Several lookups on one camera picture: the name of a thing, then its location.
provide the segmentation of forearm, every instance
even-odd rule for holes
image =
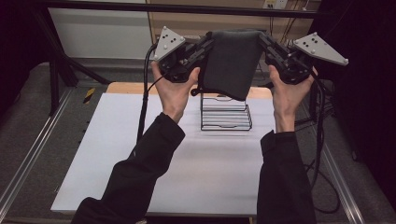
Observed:
[[[168,170],[173,153],[184,136],[169,117],[161,114],[137,143],[130,157],[114,166],[102,200],[84,200],[78,209],[82,214],[77,212],[75,220],[99,216],[106,221],[96,223],[134,223],[143,217],[149,208],[158,177]]]
[[[268,133],[261,141],[257,220],[262,223],[316,223],[311,188],[295,133]]]

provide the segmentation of black curtain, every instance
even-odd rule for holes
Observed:
[[[311,31],[327,34],[335,25],[325,39],[349,65],[318,63],[318,69],[335,83],[338,118],[351,145],[396,209],[396,2],[338,2],[323,0],[321,9],[342,19],[314,21]]]
[[[17,98],[29,71],[50,60],[48,44],[29,8],[33,3],[0,0],[0,118]],[[46,8],[43,15],[55,31]]]

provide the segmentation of gray floor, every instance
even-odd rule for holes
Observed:
[[[100,75],[117,81],[139,81],[139,66],[123,66],[114,63],[103,66],[89,64]],[[78,150],[79,141],[88,127],[94,109],[106,86],[91,82],[83,75],[81,81],[73,88],[71,98],[62,116],[53,129],[47,143],[41,150],[30,174],[27,176],[19,194],[7,211],[4,223],[17,220],[19,223],[64,223],[71,217],[52,213],[51,204],[56,196],[67,169]],[[267,79],[260,73],[254,78],[253,85],[260,85]],[[89,104],[82,103],[88,89],[94,86],[95,93]],[[304,118],[306,105],[301,106],[299,118]],[[50,79],[46,66],[34,69],[21,91],[21,99],[12,106],[0,120],[0,192],[4,192],[20,164],[28,153],[35,138],[48,119],[50,112]],[[342,175],[344,176],[353,198],[366,223],[396,223],[396,215],[387,199],[373,180],[367,167],[351,159],[349,146],[336,118],[325,120],[326,144]],[[299,144],[304,162],[309,163],[315,155],[314,129],[306,128],[298,132]],[[329,176],[327,167],[322,163],[320,170]],[[335,194],[330,186],[318,179],[313,191],[318,208],[329,210],[336,204]],[[322,223],[348,223],[346,212],[341,209],[331,215],[317,213]]]

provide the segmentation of white tabletop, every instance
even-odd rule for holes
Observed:
[[[254,216],[262,166],[260,139],[275,128],[272,99],[247,99],[250,131],[200,129],[199,97],[190,97],[179,123],[186,133],[168,172],[157,181],[153,216]],[[104,93],[52,211],[74,213],[86,197],[100,199],[112,167],[128,158],[136,141],[142,96]],[[146,128],[162,111],[150,95]]]

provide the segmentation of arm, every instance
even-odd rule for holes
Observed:
[[[160,78],[158,64],[151,66],[154,78]],[[157,82],[163,112],[144,133],[130,157],[114,166],[102,199],[83,200],[72,223],[135,223],[146,214],[155,183],[168,170],[173,153],[185,136],[177,124],[198,73],[199,69],[193,70],[186,83],[174,84],[164,78]]]
[[[316,223],[311,186],[304,170],[294,132],[295,112],[309,92],[310,77],[286,85],[273,66],[276,133],[261,140],[264,163],[260,173],[257,223]]]

